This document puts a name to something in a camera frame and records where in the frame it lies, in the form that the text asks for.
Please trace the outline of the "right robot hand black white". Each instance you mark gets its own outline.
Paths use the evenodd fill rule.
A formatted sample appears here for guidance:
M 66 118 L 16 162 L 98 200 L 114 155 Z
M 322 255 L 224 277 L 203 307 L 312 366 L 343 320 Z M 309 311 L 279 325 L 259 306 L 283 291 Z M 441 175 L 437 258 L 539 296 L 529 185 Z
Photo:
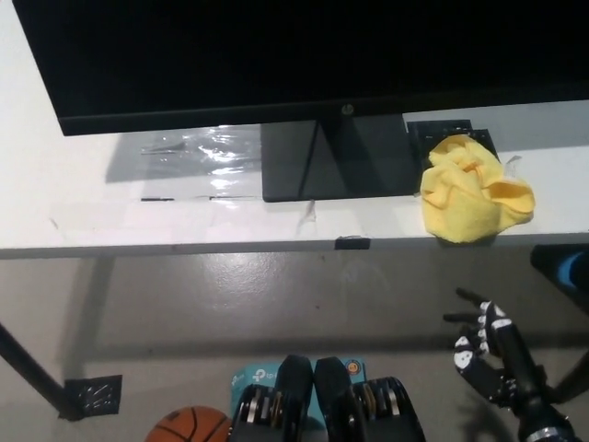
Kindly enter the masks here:
M 511 409 L 522 424 L 558 424 L 544 372 L 535 364 L 515 323 L 493 301 L 464 288 L 456 294 L 478 311 L 449 313 L 459 323 L 456 371 L 482 397 Z

